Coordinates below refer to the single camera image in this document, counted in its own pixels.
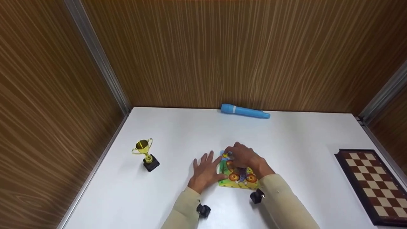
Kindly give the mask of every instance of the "cartoon illustration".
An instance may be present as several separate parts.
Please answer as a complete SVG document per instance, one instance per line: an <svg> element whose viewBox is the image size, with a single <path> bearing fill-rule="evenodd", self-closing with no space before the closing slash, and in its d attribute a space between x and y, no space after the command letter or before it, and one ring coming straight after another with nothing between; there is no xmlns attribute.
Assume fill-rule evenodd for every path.
<svg viewBox="0 0 407 229"><path fill-rule="evenodd" d="M253 174L253 170L251 168L234 167L233 161L231 160L226 161L226 166L230 171L229 180L236 182L236 184L242 182L243 184L247 185L248 182L254 183L257 181L257 177Z"/></svg>
<svg viewBox="0 0 407 229"><path fill-rule="evenodd" d="M220 172L228 175L228 179L219 181L219 186L243 189L256 189L258 179L251 168L239 168L233 164L232 152L221 151Z"/></svg>
<svg viewBox="0 0 407 229"><path fill-rule="evenodd" d="M229 158L229 152L227 152L227 153L225 153L225 152L223 152L222 153L222 160L229 160L230 158Z"/></svg>

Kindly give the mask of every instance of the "wood grain wall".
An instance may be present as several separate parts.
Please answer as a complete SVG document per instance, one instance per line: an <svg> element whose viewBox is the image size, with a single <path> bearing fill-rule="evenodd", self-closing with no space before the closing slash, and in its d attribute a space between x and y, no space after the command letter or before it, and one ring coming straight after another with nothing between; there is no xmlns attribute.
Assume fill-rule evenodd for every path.
<svg viewBox="0 0 407 229"><path fill-rule="evenodd" d="M407 86L368 125L407 174Z"/></svg>
<svg viewBox="0 0 407 229"><path fill-rule="evenodd" d="M123 115L62 0L0 3L0 228L56 228Z"/></svg>
<svg viewBox="0 0 407 229"><path fill-rule="evenodd" d="M352 112L407 59L405 0L83 0L134 106Z"/></svg>

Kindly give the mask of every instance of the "gold trophy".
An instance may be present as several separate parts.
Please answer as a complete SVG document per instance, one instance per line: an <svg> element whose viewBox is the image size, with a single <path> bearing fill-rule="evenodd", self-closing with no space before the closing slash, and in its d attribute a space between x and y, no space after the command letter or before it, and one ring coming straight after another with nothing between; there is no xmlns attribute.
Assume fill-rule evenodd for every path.
<svg viewBox="0 0 407 229"><path fill-rule="evenodd" d="M153 169L160 165L157 159L152 154L149 154L149 150L152 144L153 139L140 140L136 143L135 148L131 151L132 154L144 154L144 156L146 157L143 159L144 167L149 172L151 172Z"/></svg>

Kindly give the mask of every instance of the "sleeve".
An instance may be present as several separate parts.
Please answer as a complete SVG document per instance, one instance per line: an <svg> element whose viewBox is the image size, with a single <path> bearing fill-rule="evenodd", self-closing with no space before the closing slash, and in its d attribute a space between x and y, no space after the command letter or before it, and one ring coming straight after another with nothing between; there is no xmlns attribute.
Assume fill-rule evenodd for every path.
<svg viewBox="0 0 407 229"><path fill-rule="evenodd" d="M318 229L319 226L279 174L260 180L264 204L280 229Z"/></svg>
<svg viewBox="0 0 407 229"><path fill-rule="evenodd" d="M161 229L196 228L199 219L197 206L200 202L201 195L189 187L186 187L175 201L174 207Z"/></svg>

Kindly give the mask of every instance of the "wooden chessboard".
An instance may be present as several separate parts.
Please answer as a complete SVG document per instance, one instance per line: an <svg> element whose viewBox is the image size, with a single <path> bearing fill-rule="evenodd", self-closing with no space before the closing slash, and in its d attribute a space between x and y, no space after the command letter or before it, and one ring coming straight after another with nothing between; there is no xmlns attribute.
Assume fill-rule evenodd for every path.
<svg viewBox="0 0 407 229"><path fill-rule="evenodd" d="M373 225L407 227L407 194L374 150L335 154Z"/></svg>

